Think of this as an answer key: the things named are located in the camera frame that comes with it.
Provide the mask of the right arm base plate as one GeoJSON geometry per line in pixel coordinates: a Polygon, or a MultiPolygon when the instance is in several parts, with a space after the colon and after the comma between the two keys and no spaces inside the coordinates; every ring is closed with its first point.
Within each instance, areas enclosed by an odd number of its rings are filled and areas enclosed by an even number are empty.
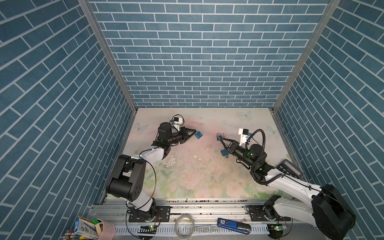
{"type": "Polygon", "coordinates": [[[280,222],[283,223],[291,220],[289,217],[282,217],[277,212],[268,206],[263,205],[248,205],[245,207],[247,213],[250,215],[252,222],[280,222]]]}

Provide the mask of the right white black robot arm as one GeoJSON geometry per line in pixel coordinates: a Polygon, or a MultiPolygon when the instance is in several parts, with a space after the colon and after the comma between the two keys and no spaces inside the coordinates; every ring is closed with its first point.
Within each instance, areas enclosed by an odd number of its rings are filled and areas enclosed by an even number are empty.
{"type": "Polygon", "coordinates": [[[280,195],[270,197],[263,207],[266,219],[296,219],[317,227],[331,240],[344,239],[355,226],[356,214],[334,186],[311,185],[269,165],[265,145],[248,147],[222,136],[217,139],[230,155],[236,157],[237,163],[250,171],[257,184],[276,188],[293,197],[293,200],[280,195]]]}

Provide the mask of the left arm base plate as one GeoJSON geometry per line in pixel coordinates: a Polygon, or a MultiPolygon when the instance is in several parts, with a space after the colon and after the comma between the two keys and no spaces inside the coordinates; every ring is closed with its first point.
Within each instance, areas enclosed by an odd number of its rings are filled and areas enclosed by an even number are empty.
{"type": "Polygon", "coordinates": [[[171,207],[170,206],[157,206],[151,207],[148,212],[141,210],[135,210],[133,207],[129,207],[129,222],[130,223],[144,223],[151,222],[155,217],[160,217],[160,222],[169,222],[171,207]]]}

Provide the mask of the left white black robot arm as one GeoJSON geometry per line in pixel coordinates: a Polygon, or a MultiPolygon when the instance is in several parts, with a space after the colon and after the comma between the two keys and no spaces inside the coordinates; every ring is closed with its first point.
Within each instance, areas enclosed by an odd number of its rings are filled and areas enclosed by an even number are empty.
{"type": "Polygon", "coordinates": [[[200,139],[203,135],[198,130],[188,129],[183,124],[172,120],[161,123],[152,145],[138,155],[120,155],[107,180],[106,192],[116,198],[126,200],[131,216],[137,216],[140,221],[151,221],[159,214],[156,210],[156,200],[143,192],[147,165],[163,160],[169,154],[173,145],[181,145],[192,136],[200,139]]]}

